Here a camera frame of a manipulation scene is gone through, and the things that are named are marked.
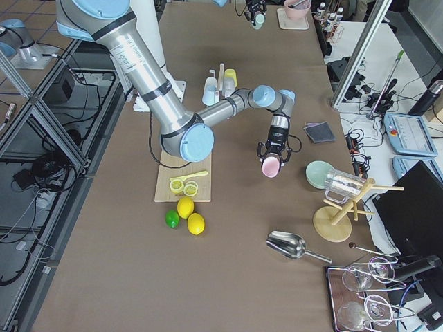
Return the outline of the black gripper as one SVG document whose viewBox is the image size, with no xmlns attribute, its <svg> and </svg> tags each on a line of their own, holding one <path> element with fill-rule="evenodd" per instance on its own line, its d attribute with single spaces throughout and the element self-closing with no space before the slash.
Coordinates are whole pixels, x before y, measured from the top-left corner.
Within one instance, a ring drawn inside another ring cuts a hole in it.
<svg viewBox="0 0 443 332">
<path fill-rule="evenodd" d="M 244 12 L 244 16 L 250 23 L 255 22 L 255 12 L 260 12 L 260 23 L 264 23 L 266 20 L 266 1 L 265 0 L 246 0 L 247 10 Z"/>
<path fill-rule="evenodd" d="M 291 158 L 293 149 L 286 148 L 288 140 L 289 130 L 288 128 L 270 126 L 268 137 L 265 143 L 266 152 L 276 154 L 279 156 L 280 168 L 284 167 Z M 266 154 L 263 154 L 264 143 L 259 142 L 257 144 L 257 157 L 260 163 L 264 162 Z"/>
</svg>

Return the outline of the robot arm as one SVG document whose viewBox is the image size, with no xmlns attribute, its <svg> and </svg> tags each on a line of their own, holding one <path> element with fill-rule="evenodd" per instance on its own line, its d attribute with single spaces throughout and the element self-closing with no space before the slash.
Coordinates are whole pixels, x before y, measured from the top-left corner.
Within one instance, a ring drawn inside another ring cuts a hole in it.
<svg viewBox="0 0 443 332">
<path fill-rule="evenodd" d="M 64 6 L 64 1 L 57 2 L 57 28 L 60 34 L 71 39 L 93 42 L 94 38 L 86 28 L 74 21 Z M 165 66 L 163 45 L 161 42 L 158 20 L 161 17 L 156 11 L 154 1 L 67 1 L 76 5 L 80 12 L 89 19 L 118 20 L 128 10 L 137 17 L 136 29 L 151 51 L 158 65 Z M 260 29 L 266 19 L 264 1 L 246 1 L 245 7 L 238 16 L 245 16 L 252 27 Z M 28 32 L 23 21 L 7 19 L 1 22 L 1 51 L 7 57 L 20 53 L 25 62 L 38 62 L 43 53 L 37 49 L 36 41 Z"/>
<path fill-rule="evenodd" d="M 162 51 L 153 1 L 57 1 L 60 34 L 105 46 L 161 124 L 162 149 L 187 162 L 199 162 L 213 150 L 212 127 L 247 108 L 273 114 L 267 141 L 257 146 L 263 166 L 282 167 L 292 153 L 288 143 L 296 95 L 270 86 L 239 89 L 193 113 L 181 103 L 152 52 Z"/>
</svg>

